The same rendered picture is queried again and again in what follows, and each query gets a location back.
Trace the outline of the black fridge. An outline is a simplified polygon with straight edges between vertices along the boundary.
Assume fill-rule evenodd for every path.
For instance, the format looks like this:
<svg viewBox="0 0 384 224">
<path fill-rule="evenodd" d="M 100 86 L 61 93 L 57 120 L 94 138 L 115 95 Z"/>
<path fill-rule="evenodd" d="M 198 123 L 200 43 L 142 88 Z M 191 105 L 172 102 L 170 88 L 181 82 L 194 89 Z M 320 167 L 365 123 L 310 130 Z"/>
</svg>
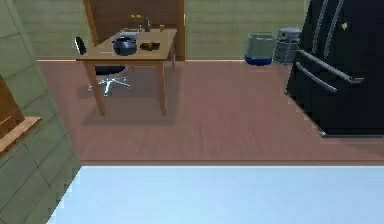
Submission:
<svg viewBox="0 0 384 224">
<path fill-rule="evenodd" d="M 321 4 L 322 0 L 310 0 L 298 50 L 364 81 L 349 83 L 297 50 L 285 93 L 324 136 L 384 136 L 384 0 L 344 0 L 327 59 L 323 57 L 324 45 L 338 0 L 328 1 L 313 54 Z M 312 81 L 295 62 L 337 92 Z"/>
</svg>

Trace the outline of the grey ribbed bin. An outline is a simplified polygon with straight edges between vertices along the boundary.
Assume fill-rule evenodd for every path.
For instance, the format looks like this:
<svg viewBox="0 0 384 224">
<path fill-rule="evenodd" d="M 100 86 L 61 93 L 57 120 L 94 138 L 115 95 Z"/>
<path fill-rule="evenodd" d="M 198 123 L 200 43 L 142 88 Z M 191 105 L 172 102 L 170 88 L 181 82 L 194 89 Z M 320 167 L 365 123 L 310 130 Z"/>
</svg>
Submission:
<svg viewBox="0 0 384 224">
<path fill-rule="evenodd" d="M 299 28 L 281 28 L 275 37 L 273 61 L 279 64 L 291 64 L 294 62 L 300 41 L 301 30 Z"/>
</svg>

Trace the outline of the dark blue round pot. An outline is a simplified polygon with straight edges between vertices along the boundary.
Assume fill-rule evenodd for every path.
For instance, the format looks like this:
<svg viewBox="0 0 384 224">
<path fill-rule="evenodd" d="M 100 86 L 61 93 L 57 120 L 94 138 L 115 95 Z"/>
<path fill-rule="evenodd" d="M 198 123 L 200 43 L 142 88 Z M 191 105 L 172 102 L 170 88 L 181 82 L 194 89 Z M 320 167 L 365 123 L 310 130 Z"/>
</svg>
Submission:
<svg viewBox="0 0 384 224">
<path fill-rule="evenodd" d="M 136 40 L 131 37 L 119 37 L 112 41 L 113 49 L 117 55 L 133 55 L 137 51 Z"/>
</svg>

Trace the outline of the black office chair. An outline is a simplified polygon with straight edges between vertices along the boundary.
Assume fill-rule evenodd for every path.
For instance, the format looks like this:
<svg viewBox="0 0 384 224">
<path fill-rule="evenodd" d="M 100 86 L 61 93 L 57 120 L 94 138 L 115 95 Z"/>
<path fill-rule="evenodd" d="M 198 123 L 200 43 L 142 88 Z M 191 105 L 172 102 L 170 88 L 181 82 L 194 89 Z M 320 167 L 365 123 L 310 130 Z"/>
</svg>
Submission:
<svg viewBox="0 0 384 224">
<path fill-rule="evenodd" d="M 86 45 L 81 37 L 76 36 L 74 43 L 79 55 L 87 53 Z M 127 82 L 127 76 L 124 75 L 127 70 L 125 66 L 94 66 L 94 70 L 98 85 L 104 85 L 104 97 L 111 95 L 112 84 L 125 86 L 128 89 L 131 87 Z"/>
</svg>

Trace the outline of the yellow flowers in vase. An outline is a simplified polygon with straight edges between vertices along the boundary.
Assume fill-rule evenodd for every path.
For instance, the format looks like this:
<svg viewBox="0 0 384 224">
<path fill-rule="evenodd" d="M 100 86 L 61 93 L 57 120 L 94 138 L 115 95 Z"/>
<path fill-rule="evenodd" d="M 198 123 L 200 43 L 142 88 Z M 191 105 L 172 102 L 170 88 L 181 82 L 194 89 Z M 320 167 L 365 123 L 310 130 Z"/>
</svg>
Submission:
<svg viewBox="0 0 384 224">
<path fill-rule="evenodd" d="M 131 14 L 129 16 L 132 28 L 136 28 L 139 32 L 149 32 L 151 30 L 150 19 L 147 15 Z"/>
</svg>

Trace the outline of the brown wooden table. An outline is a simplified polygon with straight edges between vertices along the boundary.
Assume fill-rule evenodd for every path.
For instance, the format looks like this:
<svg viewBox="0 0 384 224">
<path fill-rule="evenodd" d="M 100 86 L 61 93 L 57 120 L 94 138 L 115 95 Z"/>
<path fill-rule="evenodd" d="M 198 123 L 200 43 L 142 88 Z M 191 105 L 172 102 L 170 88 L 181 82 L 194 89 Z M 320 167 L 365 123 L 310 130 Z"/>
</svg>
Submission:
<svg viewBox="0 0 384 224">
<path fill-rule="evenodd" d="M 134 66 L 134 67 L 155 67 L 158 83 L 159 102 L 161 114 L 167 114 L 164 63 L 171 57 L 172 70 L 175 70 L 175 37 L 177 30 L 175 28 L 165 29 L 160 32 L 158 29 L 152 29 L 150 32 L 139 32 L 136 38 L 137 51 L 133 55 L 120 56 L 113 49 L 112 41 L 119 37 L 119 32 L 103 41 L 101 44 L 88 48 L 87 53 L 76 58 L 83 62 L 86 68 L 87 77 L 92 85 L 92 91 L 96 100 L 96 105 L 101 116 L 105 115 L 105 107 L 101 90 L 96 82 L 96 72 L 94 66 Z M 154 51 L 146 51 L 140 48 L 145 42 L 156 42 L 160 48 Z"/>
</svg>

